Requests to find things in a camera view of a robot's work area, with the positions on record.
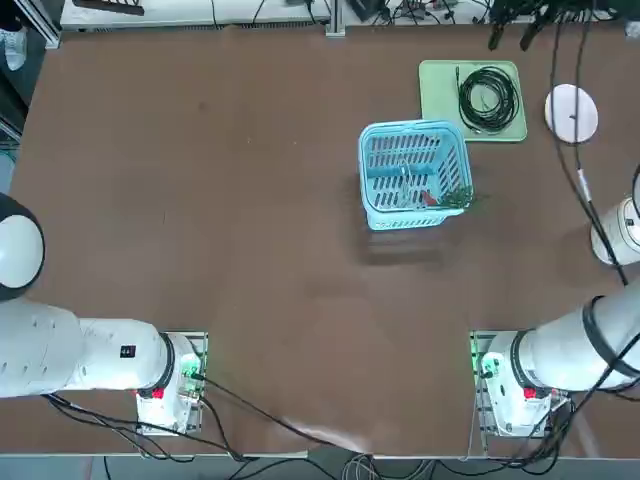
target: black label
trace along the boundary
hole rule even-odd
[[[120,358],[133,358],[136,356],[135,345],[122,345],[120,347]]]

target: white disc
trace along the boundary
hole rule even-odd
[[[21,288],[35,278],[44,261],[44,243],[33,221],[11,215],[0,222],[0,284]]]
[[[576,113],[576,87],[574,85],[558,85],[553,89],[554,113],[556,123],[556,135],[567,143],[575,141],[575,113]],[[587,92],[578,89],[578,143],[585,142],[593,137],[598,129],[598,109],[593,99]],[[547,95],[544,105],[544,117],[553,132],[551,122],[551,93]]]

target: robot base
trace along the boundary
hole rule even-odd
[[[175,351],[171,380],[162,392],[151,398],[136,394],[138,420],[180,433],[200,431],[202,410],[199,403],[202,382],[191,379],[190,373],[204,373],[207,359],[206,332],[167,332]],[[174,435],[155,428],[139,427],[144,435]]]
[[[511,369],[511,342],[517,332],[474,331],[470,334],[476,385],[476,411],[483,445],[486,435],[528,437],[551,409],[551,395],[527,398]],[[543,426],[531,437],[542,437]]]

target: red object in basket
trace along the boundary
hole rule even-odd
[[[429,207],[433,207],[434,205],[437,205],[437,204],[438,204],[438,201],[437,201],[435,198],[433,198],[433,197],[431,196],[431,192],[429,192],[429,190],[423,190],[423,191],[420,193],[420,195],[421,195],[421,197],[422,197],[422,202],[423,202],[425,205],[427,205],[427,206],[429,206]]]

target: floor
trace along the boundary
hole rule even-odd
[[[339,478],[342,466],[349,455],[343,450],[319,449],[312,453],[310,458]],[[243,474],[250,474],[276,461],[260,460],[257,466],[247,467]],[[492,468],[492,465],[487,462],[467,462],[465,465],[459,462],[456,464],[455,461],[447,463],[466,472],[482,472]],[[378,468],[383,475],[394,477],[406,475],[415,468],[415,465],[415,460],[378,462]],[[231,459],[219,457],[198,458],[193,463],[185,465],[171,462],[159,463],[137,457],[109,457],[108,466],[112,480],[222,480],[229,478],[238,468]],[[564,460],[558,462],[546,478],[548,480],[599,480],[610,477],[616,480],[631,480],[637,478],[639,467],[638,461]],[[3,457],[0,458],[0,477],[3,480],[108,480],[103,457]],[[306,463],[290,462],[274,467],[254,478],[321,480],[326,477]],[[444,471],[441,467],[433,476],[433,480],[452,478],[456,476]],[[522,472],[507,471],[490,474],[484,478],[517,480],[529,477]]]

